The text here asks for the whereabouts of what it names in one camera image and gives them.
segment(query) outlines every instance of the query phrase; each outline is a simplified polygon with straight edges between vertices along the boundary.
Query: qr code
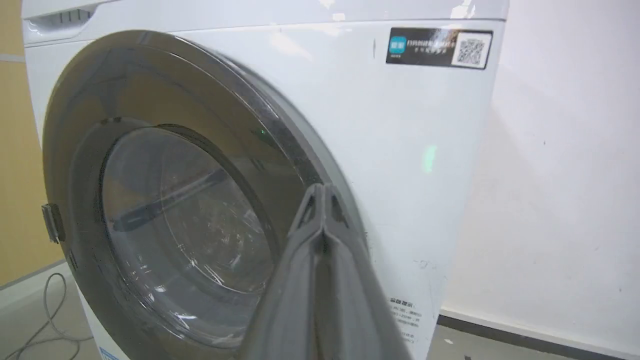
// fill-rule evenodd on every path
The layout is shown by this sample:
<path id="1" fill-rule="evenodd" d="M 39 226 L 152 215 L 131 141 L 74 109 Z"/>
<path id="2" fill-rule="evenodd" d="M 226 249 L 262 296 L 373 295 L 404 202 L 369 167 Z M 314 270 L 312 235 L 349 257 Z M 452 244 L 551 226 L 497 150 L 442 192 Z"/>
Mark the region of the qr code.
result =
<path id="1" fill-rule="evenodd" d="M 491 33 L 459 33 L 451 65 L 484 69 L 491 37 Z"/>

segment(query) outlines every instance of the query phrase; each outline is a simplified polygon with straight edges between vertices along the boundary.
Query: blue label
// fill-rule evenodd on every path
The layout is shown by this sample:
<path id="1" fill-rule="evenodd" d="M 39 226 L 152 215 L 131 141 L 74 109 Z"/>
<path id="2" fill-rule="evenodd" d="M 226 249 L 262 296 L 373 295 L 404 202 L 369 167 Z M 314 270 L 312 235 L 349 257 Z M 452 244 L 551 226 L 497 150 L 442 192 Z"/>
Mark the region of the blue label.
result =
<path id="1" fill-rule="evenodd" d="M 99 348 L 100 348 L 100 355 L 102 355 L 102 358 L 103 358 L 104 360 L 118 360 L 118 358 L 117 358 L 117 357 L 115 357 L 115 356 L 113 356 L 113 355 L 109 354 L 109 352 L 108 352 L 107 350 L 104 350 L 104 349 L 103 349 L 103 348 L 101 348 L 101 347 L 99 347 Z"/>
<path id="2" fill-rule="evenodd" d="M 389 52 L 402 54 L 406 49 L 406 37 L 392 37 L 389 41 Z"/>

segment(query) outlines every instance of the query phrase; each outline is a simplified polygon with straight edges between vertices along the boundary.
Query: white washing machine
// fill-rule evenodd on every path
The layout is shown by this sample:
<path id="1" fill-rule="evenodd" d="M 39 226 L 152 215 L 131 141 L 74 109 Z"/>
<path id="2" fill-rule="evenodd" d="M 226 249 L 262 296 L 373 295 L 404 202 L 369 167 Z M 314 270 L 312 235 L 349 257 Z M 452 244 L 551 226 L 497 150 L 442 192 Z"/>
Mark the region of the white washing machine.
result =
<path id="1" fill-rule="evenodd" d="M 24 0 L 47 224 L 103 358 L 233 356 L 331 182 L 424 359 L 507 7 Z"/>

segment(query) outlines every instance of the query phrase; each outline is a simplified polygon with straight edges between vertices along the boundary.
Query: green light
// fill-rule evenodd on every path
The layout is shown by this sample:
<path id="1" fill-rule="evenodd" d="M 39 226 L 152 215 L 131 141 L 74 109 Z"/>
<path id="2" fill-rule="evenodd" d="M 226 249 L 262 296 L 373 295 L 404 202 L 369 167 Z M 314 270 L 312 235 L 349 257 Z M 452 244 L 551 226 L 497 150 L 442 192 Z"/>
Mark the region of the green light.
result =
<path id="1" fill-rule="evenodd" d="M 424 172 L 433 171 L 433 161 L 436 158 L 436 150 L 438 147 L 435 145 L 430 145 L 425 151 L 424 156 L 422 158 L 422 165 L 424 166 Z"/>

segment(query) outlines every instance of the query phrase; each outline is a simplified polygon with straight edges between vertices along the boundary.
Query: black sticker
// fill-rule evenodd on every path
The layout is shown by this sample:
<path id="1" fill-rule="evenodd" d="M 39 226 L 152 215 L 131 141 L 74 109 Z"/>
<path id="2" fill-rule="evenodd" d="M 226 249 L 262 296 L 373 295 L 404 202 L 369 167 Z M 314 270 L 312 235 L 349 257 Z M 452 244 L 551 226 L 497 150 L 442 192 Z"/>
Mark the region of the black sticker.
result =
<path id="1" fill-rule="evenodd" d="M 387 63 L 484 70 L 492 31 L 391 28 Z"/>

